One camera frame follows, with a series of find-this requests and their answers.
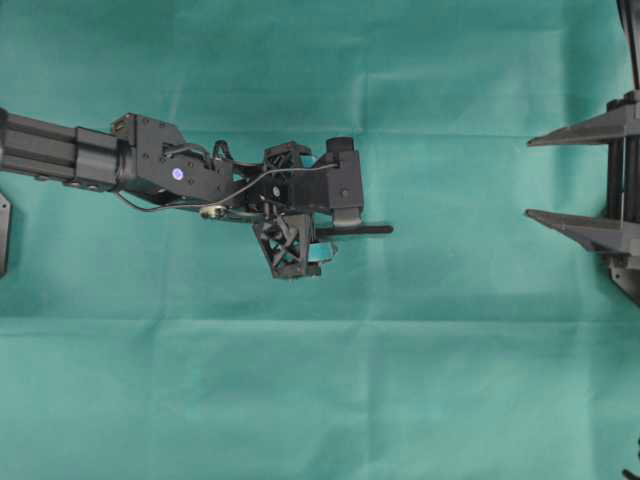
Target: cable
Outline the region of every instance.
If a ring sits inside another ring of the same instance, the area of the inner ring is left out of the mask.
[[[115,194],[120,200],[125,202],[131,208],[134,208],[134,209],[138,210],[139,212],[144,212],[144,213],[155,213],[155,212],[160,212],[162,210],[182,209],[182,208],[214,207],[216,205],[222,205],[224,203],[227,203],[229,200],[232,200],[235,197],[237,197],[238,195],[240,195],[241,193],[244,193],[247,190],[249,190],[251,187],[253,187],[255,184],[260,182],[266,176],[272,175],[274,173],[289,173],[289,172],[313,173],[313,172],[317,172],[317,171],[320,171],[320,170],[328,170],[330,168],[337,168],[337,167],[338,167],[338,164],[330,163],[328,165],[322,165],[320,167],[314,167],[314,168],[276,168],[274,170],[267,170],[266,172],[261,173],[256,178],[251,180],[244,187],[241,187],[238,190],[236,190],[235,192],[233,192],[232,194],[227,195],[223,199],[218,200],[217,202],[212,202],[212,203],[197,203],[197,204],[196,203],[175,203],[175,204],[162,205],[161,207],[144,208],[144,207],[141,207],[139,205],[136,205],[131,200],[129,200],[127,197],[122,195],[122,193],[120,193],[120,192],[115,192]]]

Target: black object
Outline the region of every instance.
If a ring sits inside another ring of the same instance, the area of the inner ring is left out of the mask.
[[[640,480],[638,475],[635,475],[626,469],[622,471],[622,476],[627,480]]]
[[[9,236],[11,233],[11,203],[0,193],[0,277],[7,273]]]
[[[0,109],[0,147],[0,170],[113,192],[143,212],[183,209],[253,223],[274,278],[319,275],[330,258],[310,260],[309,251],[327,237],[393,230],[362,225],[360,156],[351,138],[327,141],[327,153],[317,160],[290,142],[267,149],[262,163],[248,164],[236,162],[225,141],[210,154],[187,143],[174,125],[142,115],[123,116],[106,134]],[[140,207],[123,192],[157,207]],[[332,224],[316,229],[315,213],[331,215]]]
[[[609,102],[607,113],[544,137],[529,146],[608,145],[607,205],[602,217],[527,210],[541,224],[602,257],[611,279],[640,304],[640,0],[617,0],[629,41],[634,88]]]

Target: black cable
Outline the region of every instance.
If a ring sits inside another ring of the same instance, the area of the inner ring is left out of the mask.
[[[317,171],[320,171],[320,170],[328,170],[330,168],[337,168],[337,167],[338,167],[338,164],[330,163],[328,165],[322,165],[320,167],[314,167],[314,168],[276,168],[274,170],[267,170],[266,172],[262,172],[256,178],[254,178],[249,183],[247,183],[245,186],[239,188],[238,190],[236,190],[232,194],[227,195],[223,199],[218,200],[217,202],[212,202],[212,203],[197,203],[197,204],[196,203],[176,203],[176,204],[162,205],[160,207],[144,208],[144,207],[141,207],[139,205],[136,205],[131,200],[126,198],[124,195],[122,195],[122,193],[120,193],[120,192],[115,192],[115,194],[120,200],[125,202],[131,208],[134,208],[134,209],[138,210],[139,212],[144,212],[144,213],[155,213],[155,212],[160,212],[162,210],[171,210],[171,209],[214,207],[216,205],[222,205],[224,203],[227,203],[229,200],[232,200],[235,197],[237,197],[238,195],[240,195],[241,193],[244,193],[247,190],[249,190],[251,187],[253,187],[255,184],[257,184],[259,181],[261,181],[266,176],[274,174],[274,173],[288,173],[288,172],[313,173],[313,172],[317,172]]]

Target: green cloth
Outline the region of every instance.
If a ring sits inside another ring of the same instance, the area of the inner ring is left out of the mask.
[[[0,173],[0,478],[615,479],[640,315],[523,216],[606,149],[526,148],[631,89],[613,0],[3,0],[0,105],[173,122],[242,161],[353,135],[368,221],[321,278],[243,225]]]

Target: metal bracket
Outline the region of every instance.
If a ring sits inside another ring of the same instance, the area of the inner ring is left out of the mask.
[[[9,234],[11,232],[11,203],[0,193],[0,277],[7,273],[9,263]]]
[[[629,43],[635,90],[590,120],[529,141],[529,146],[607,145],[607,204],[600,218],[527,210],[526,215],[599,255],[609,275],[640,305],[640,0],[617,0]]]

